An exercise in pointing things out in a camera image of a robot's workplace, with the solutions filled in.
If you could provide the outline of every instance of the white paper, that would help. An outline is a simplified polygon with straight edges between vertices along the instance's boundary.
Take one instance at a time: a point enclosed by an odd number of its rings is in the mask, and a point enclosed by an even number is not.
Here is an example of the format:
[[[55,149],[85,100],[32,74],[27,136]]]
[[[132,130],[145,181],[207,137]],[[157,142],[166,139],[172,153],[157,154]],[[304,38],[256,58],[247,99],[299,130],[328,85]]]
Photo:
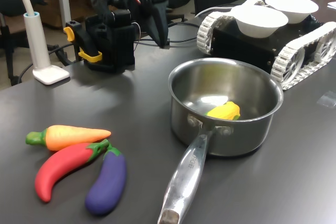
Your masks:
[[[330,2],[328,5],[331,5],[332,7],[336,8],[336,2]]]

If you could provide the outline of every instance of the desk lamp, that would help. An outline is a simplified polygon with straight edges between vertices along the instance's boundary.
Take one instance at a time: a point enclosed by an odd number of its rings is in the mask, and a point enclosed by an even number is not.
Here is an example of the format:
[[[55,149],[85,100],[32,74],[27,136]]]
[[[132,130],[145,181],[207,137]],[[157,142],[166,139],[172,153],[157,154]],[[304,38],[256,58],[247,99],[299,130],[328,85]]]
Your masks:
[[[22,0],[26,9],[24,21],[27,31],[30,55],[34,65],[33,75],[43,84],[50,85],[70,76],[69,72],[50,64],[46,38],[41,17],[33,10],[30,0]]]

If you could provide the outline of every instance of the yellow toy corn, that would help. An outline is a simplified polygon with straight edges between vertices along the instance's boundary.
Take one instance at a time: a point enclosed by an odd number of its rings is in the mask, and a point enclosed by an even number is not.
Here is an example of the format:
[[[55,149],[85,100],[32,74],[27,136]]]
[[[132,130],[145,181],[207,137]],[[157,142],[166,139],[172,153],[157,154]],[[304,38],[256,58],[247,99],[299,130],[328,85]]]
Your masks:
[[[238,120],[240,117],[240,108],[234,102],[227,102],[224,105],[217,106],[210,110],[206,115],[213,118],[219,118],[224,120]]]

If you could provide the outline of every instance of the green stem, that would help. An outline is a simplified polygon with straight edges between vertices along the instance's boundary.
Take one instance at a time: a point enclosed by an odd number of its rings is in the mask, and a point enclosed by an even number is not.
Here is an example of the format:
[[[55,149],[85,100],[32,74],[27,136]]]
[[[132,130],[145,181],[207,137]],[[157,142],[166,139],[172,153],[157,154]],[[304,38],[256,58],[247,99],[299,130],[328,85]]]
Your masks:
[[[42,132],[30,132],[28,133],[28,135],[26,136],[26,144],[30,144],[30,145],[46,145],[46,134],[47,134],[47,130],[45,129]]]
[[[101,151],[105,148],[108,147],[110,145],[109,141],[107,139],[104,139],[103,141],[101,141],[100,143],[93,143],[93,144],[89,144],[86,148],[87,149],[92,149],[92,155],[90,156],[90,158],[88,159],[87,162],[90,162],[91,160],[93,160],[95,157],[97,157]]]
[[[114,153],[116,157],[118,157],[121,154],[121,152],[117,148],[112,147],[111,144],[109,144],[109,146],[107,147],[104,158],[105,158],[106,154],[108,154],[109,152]]]

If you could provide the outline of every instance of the saucepan rim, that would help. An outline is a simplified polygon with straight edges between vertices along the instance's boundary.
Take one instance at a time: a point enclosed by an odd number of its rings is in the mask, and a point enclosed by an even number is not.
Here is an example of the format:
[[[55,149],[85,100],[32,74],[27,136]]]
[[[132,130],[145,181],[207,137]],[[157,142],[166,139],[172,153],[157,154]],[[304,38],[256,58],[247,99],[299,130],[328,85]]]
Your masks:
[[[208,115],[203,115],[203,114],[200,114],[199,112],[191,109],[190,107],[188,107],[187,105],[185,105],[183,102],[181,102],[177,97],[176,95],[174,94],[174,91],[173,91],[173,87],[172,87],[172,83],[173,83],[173,80],[175,78],[175,76],[181,72],[183,69],[185,69],[186,67],[190,66],[191,64],[195,64],[196,62],[202,62],[202,61],[206,61],[206,62],[209,62],[209,63],[216,63],[216,62],[219,62],[219,63],[227,63],[227,64],[231,64],[231,65],[236,65],[236,64],[239,64],[239,65],[243,65],[245,67],[248,67],[248,68],[252,68],[258,72],[260,72],[263,76],[265,76],[267,79],[270,80],[270,82],[272,82],[272,84],[276,87],[276,93],[278,93],[278,102],[277,102],[277,105],[270,111],[268,112],[267,114],[265,115],[262,115],[262,116],[259,116],[257,118],[252,118],[252,119],[246,119],[246,120],[236,120],[236,121],[233,121],[233,120],[224,120],[224,119],[218,119],[218,118],[213,118],[211,116],[208,116]],[[273,77],[268,74],[267,72],[263,71],[262,69],[260,68],[257,68],[256,66],[253,66],[251,64],[248,64],[248,63],[245,63],[245,62],[242,62],[242,61],[238,61],[238,60],[230,60],[230,59],[225,59],[225,58],[203,58],[203,59],[196,59],[196,60],[190,60],[190,61],[187,61],[185,63],[182,63],[181,65],[177,66],[176,68],[174,68],[174,70],[169,74],[169,77],[168,77],[168,84],[169,84],[169,91],[170,91],[170,94],[172,95],[172,97],[183,107],[185,107],[187,110],[189,111],[192,111],[193,113],[197,114],[198,116],[202,117],[202,118],[205,118],[205,119],[210,119],[210,120],[214,120],[214,121],[219,121],[219,122],[230,122],[230,123],[239,123],[239,122],[253,122],[253,121],[258,121],[258,120],[261,120],[263,118],[266,118],[272,114],[274,114],[282,105],[282,102],[284,101],[284,93],[282,91],[282,88],[281,88],[281,85],[275,81],[273,79]]]

